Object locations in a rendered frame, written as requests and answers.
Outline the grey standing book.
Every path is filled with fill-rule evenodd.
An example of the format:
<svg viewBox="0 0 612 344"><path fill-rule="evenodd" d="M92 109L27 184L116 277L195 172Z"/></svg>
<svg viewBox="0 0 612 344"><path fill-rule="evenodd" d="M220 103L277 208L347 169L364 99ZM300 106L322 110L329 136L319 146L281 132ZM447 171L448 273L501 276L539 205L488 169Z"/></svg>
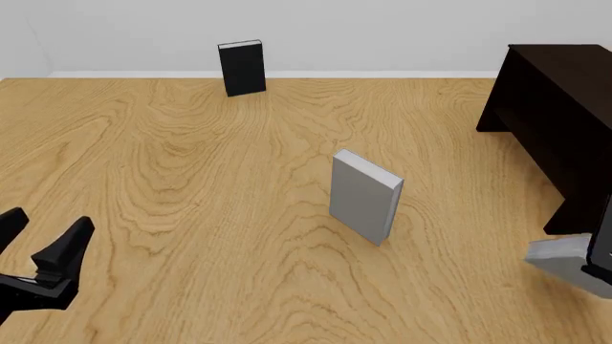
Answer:
<svg viewBox="0 0 612 344"><path fill-rule="evenodd" d="M329 213L380 246L391 232L404 179L346 148L333 156Z"/></svg>

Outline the dark brown wooden cabinet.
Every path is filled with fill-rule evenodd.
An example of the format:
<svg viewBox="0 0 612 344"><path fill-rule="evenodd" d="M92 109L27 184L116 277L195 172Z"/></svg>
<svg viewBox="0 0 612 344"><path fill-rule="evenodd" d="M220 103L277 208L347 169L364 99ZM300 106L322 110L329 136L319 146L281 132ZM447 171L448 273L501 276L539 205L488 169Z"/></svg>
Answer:
<svg viewBox="0 0 612 344"><path fill-rule="evenodd" d="M510 132L563 197L549 235L593 233L612 200L612 52L510 45L476 125Z"/></svg>

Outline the grey book with pale pages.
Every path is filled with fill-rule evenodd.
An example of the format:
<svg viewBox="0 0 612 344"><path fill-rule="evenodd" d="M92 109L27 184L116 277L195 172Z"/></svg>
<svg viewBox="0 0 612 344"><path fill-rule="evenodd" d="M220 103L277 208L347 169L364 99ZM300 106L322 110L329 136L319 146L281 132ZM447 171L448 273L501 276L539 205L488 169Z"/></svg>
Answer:
<svg viewBox="0 0 612 344"><path fill-rule="evenodd" d="M574 287L612 300L612 285L581 270L587 263L590 240L591 234L579 234L532 241L524 261Z"/></svg>

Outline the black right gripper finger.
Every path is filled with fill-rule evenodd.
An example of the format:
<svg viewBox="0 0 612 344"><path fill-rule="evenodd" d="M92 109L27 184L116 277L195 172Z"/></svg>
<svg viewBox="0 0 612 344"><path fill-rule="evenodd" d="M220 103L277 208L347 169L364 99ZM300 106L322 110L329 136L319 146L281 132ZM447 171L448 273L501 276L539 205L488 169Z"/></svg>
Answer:
<svg viewBox="0 0 612 344"><path fill-rule="evenodd" d="M612 194L608 197L601 224L591 236L586 265L581 270L605 283L612 283Z"/></svg>

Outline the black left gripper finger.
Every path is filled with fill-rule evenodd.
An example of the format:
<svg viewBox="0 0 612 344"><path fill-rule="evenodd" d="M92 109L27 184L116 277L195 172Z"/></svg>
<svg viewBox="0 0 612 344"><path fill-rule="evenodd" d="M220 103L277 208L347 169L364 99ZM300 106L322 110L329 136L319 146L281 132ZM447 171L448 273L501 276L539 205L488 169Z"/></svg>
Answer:
<svg viewBox="0 0 612 344"><path fill-rule="evenodd" d="M78 283L81 266L95 226L90 217L78 218L49 246L32 255L37 267L34 280L53 288L63 280Z"/></svg>
<svg viewBox="0 0 612 344"><path fill-rule="evenodd" d="M21 207L12 208L0 214L0 253L12 243L29 222Z"/></svg>

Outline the black standing book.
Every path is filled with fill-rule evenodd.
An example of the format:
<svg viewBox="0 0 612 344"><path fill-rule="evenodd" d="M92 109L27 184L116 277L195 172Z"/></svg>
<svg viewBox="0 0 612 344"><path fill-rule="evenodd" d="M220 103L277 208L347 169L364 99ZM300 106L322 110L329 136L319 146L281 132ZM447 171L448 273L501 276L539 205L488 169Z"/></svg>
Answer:
<svg viewBox="0 0 612 344"><path fill-rule="evenodd" d="M266 91L260 39L217 45L226 94L237 97Z"/></svg>

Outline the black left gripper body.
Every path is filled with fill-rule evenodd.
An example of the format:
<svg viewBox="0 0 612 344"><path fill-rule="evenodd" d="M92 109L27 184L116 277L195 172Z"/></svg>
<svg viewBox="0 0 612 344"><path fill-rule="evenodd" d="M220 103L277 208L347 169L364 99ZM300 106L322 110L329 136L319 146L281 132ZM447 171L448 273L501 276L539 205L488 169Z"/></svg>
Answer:
<svg viewBox="0 0 612 344"><path fill-rule="evenodd" d="M78 293L78 282L62 279L52 287L25 277L0 274L0 323L13 312L68 309Z"/></svg>

